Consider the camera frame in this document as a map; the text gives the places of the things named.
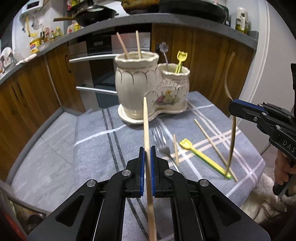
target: human hand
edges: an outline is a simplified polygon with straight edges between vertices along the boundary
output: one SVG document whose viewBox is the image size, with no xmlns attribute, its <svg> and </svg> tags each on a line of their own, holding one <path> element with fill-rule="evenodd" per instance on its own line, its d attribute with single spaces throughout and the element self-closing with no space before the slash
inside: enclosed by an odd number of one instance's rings
<svg viewBox="0 0 296 241">
<path fill-rule="evenodd" d="M 286 157 L 280 150 L 278 150 L 278 157 L 275 161 L 275 165 L 274 179 L 279 185 L 283 185 L 284 182 L 289 181 L 288 173 L 296 174 L 296 165 L 291 168 Z"/>
</svg>

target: table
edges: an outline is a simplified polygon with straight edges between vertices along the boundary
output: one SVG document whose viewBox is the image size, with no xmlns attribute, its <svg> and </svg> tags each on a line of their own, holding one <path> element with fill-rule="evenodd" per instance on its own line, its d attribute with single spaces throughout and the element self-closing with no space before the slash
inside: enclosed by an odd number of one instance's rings
<svg viewBox="0 0 296 241">
<path fill-rule="evenodd" d="M 178 142 L 184 138 L 189 139 L 196 149 L 224 167 L 193 119 L 196 118 L 203 126 L 226 160 L 229 155 L 231 120 L 196 91 L 190 92 L 187 100 L 193 108 L 188 105 L 183 113 L 159 115 L 149 122 L 149 128 L 161 126 L 172 153 L 172 135 L 176 134 Z M 123 122 L 117 109 L 118 106 L 114 106 L 97 112 L 88 111 L 78 117 L 73 156 L 77 187 L 89 179 L 99 182 L 109 179 L 114 173 L 125 169 L 128 160 L 139 155 L 139 147 L 144 145 L 143 125 Z M 152 139 L 150 134 L 150 143 L 154 145 Z M 239 180 L 237 183 L 233 179 L 224 179 L 191 151 L 178 148 L 180 169 L 187 179 L 208 179 L 239 207 L 260 179 L 265 167 L 261 155 L 238 128 L 231 165 Z M 158 151 L 157 156 L 164 158 Z M 154 199 L 154 207 L 158 239 L 173 240 L 169 199 Z M 122 240 L 145 240 L 148 237 L 146 209 L 145 195 L 141 199 L 127 199 Z"/>
</svg>

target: yellow plastic tool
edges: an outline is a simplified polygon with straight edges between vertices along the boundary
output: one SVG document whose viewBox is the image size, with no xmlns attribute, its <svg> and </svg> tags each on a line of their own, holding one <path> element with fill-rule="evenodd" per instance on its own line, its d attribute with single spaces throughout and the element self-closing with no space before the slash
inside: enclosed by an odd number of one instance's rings
<svg viewBox="0 0 296 241">
<path fill-rule="evenodd" d="M 192 146 L 192 143 L 184 139 L 180 142 L 180 146 L 183 147 L 186 150 L 191 150 L 195 155 L 197 155 L 200 159 L 204 160 L 207 164 L 209 164 L 212 168 L 214 168 L 217 172 L 225 176 L 226 170 L 223 169 L 221 166 L 219 166 L 217 163 L 215 163 L 212 159 L 207 157 L 205 154 L 202 152 L 198 151 Z M 227 179 L 231 179 L 232 176 L 228 173 L 226 176 Z"/>
<path fill-rule="evenodd" d="M 187 53 L 179 51 L 177 54 L 177 59 L 179 60 L 179 63 L 177 65 L 175 74 L 180 73 L 181 68 L 182 68 L 182 62 L 184 62 L 187 59 Z"/>
</svg>

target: floral pattern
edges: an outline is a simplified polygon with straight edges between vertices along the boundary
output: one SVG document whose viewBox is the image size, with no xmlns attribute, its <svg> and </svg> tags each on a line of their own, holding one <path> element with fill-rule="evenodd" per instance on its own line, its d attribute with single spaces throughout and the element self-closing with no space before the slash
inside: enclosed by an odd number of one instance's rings
<svg viewBox="0 0 296 241">
<path fill-rule="evenodd" d="M 177 94 L 172 94 L 171 90 L 167 90 L 165 93 L 161 92 L 161 95 L 157 96 L 156 101 L 153 102 L 153 107 L 156 105 L 174 105 L 178 103 L 179 100 L 180 98 Z"/>
</svg>

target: white ceramic vase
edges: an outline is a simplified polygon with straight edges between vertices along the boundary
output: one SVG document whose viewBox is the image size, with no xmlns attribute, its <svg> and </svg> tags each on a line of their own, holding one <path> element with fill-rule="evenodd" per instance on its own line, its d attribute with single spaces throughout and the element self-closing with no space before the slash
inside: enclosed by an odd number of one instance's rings
<svg viewBox="0 0 296 241">
<path fill-rule="evenodd" d="M 130 59 L 124 54 L 115 57 L 117 70 L 115 75 L 116 91 L 125 114 L 132 119 L 143 119 L 143 98 L 147 92 L 158 86 L 157 61 L 159 55 L 152 52 L 129 52 Z M 153 104 L 147 100 L 148 115 L 154 112 Z"/>
<path fill-rule="evenodd" d="M 118 113 L 123 120 L 142 123 L 144 97 L 149 120 L 160 113 L 177 114 L 187 108 L 190 71 L 186 67 L 175 74 L 176 64 L 169 64 L 168 68 L 166 64 L 157 66 L 157 53 L 142 52 L 142 59 L 138 59 L 138 52 L 130 52 L 129 56 L 130 59 L 124 54 L 115 57 L 115 84 L 121 103 Z"/>
</svg>

